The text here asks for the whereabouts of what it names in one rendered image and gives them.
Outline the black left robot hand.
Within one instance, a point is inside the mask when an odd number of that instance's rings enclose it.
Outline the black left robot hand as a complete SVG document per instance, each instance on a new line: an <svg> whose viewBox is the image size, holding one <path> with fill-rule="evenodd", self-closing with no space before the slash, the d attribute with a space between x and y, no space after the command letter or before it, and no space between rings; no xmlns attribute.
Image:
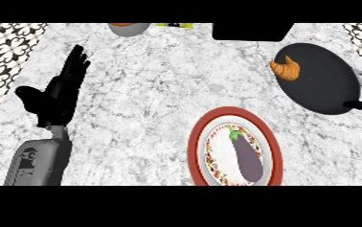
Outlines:
<svg viewBox="0 0 362 227"><path fill-rule="evenodd" d="M74 117L80 88L90 61L77 45L67 57L61 74L49 82L45 91L31 86L16 88L25 110L37 115L37 127L67 125Z"/></svg>

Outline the red rimmed patterned plate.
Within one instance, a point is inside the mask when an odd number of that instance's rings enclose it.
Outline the red rimmed patterned plate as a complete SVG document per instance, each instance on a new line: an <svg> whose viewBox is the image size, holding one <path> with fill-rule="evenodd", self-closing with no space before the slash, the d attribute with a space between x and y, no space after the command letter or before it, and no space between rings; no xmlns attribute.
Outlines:
<svg viewBox="0 0 362 227"><path fill-rule="evenodd" d="M263 166L263 176L248 182L241 174L229 128L240 130ZM198 186L277 186L282 180L279 143L262 119L235 106L213 109L194 126L188 141L188 166Z"/></svg>

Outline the golden brown croissant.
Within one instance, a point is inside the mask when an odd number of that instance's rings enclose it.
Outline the golden brown croissant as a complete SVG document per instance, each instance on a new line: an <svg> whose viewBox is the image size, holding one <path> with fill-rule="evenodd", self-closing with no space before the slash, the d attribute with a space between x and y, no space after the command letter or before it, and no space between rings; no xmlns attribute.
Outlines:
<svg viewBox="0 0 362 227"><path fill-rule="evenodd" d="M269 62L275 76L287 81L294 81L300 77L300 64L285 57L285 63L277 63L274 60Z"/></svg>

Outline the black pan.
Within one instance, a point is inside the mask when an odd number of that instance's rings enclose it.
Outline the black pan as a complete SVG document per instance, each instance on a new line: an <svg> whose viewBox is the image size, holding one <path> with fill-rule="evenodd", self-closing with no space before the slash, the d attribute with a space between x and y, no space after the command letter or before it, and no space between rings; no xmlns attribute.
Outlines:
<svg viewBox="0 0 362 227"><path fill-rule="evenodd" d="M312 112L340 115L352 109L362 110L362 73L325 48L311 43L287 45L275 61L290 57L300 65L294 81L277 78L288 98Z"/></svg>

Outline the grey bowl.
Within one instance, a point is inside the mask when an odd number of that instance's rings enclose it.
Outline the grey bowl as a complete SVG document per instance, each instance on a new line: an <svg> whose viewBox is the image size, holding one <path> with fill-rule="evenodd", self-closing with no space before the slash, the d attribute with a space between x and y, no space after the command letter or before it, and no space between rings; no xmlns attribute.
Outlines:
<svg viewBox="0 0 362 227"><path fill-rule="evenodd" d="M132 37L139 35L149 27L149 23L135 23L127 26L110 25L111 31L114 34L123 37Z"/></svg>

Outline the yellow green packet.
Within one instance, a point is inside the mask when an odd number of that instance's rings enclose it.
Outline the yellow green packet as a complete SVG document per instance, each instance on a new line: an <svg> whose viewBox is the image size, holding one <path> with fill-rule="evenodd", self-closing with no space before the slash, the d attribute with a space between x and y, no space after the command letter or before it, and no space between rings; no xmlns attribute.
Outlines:
<svg viewBox="0 0 362 227"><path fill-rule="evenodd" d="M194 24L192 23L155 23L155 26L192 29Z"/></svg>

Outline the black appliance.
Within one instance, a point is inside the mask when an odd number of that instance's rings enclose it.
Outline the black appliance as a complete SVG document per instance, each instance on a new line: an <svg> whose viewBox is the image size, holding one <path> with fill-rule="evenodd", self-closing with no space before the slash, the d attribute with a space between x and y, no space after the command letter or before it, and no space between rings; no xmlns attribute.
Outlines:
<svg viewBox="0 0 362 227"><path fill-rule="evenodd" d="M214 23L216 40L282 41L293 23Z"/></svg>

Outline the purple eggplant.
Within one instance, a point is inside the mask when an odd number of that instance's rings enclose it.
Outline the purple eggplant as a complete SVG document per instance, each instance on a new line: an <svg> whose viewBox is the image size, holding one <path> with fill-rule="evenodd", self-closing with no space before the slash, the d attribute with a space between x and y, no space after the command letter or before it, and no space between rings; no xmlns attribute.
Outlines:
<svg viewBox="0 0 362 227"><path fill-rule="evenodd" d="M257 182L263 176L263 166L257 153L250 146L246 136L232 126L229 128L229 140L237 151L238 166L244 179L248 182Z"/></svg>

